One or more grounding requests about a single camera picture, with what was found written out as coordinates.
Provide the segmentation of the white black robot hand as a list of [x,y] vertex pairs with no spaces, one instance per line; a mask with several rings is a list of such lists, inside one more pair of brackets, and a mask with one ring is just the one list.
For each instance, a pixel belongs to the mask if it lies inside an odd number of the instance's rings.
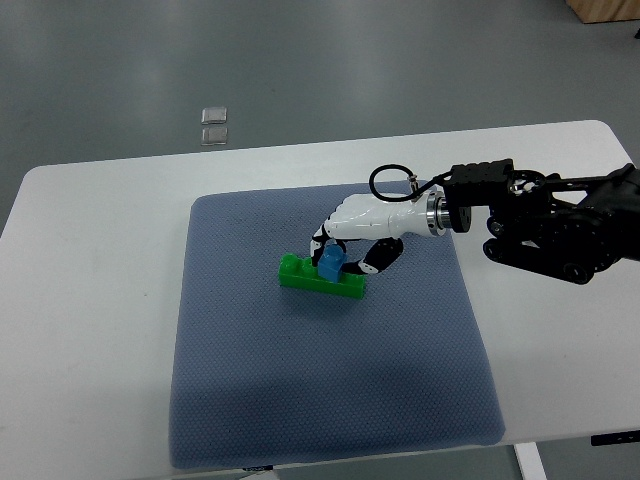
[[401,237],[411,233],[437,237],[450,228],[446,200],[440,191],[429,191],[417,200],[402,200],[393,194],[381,200],[373,194],[354,194],[321,224],[310,241],[310,258],[317,266],[329,241],[341,249],[350,241],[372,240],[366,255],[345,263],[342,271],[355,275],[371,275],[384,271],[404,251]]

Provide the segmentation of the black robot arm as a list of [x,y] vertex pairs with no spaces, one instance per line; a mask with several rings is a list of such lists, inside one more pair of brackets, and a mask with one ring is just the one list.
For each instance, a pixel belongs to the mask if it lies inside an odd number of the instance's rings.
[[639,170],[564,179],[517,170],[510,159],[455,165],[441,185],[452,229],[489,209],[492,261],[584,285],[621,259],[639,258]]

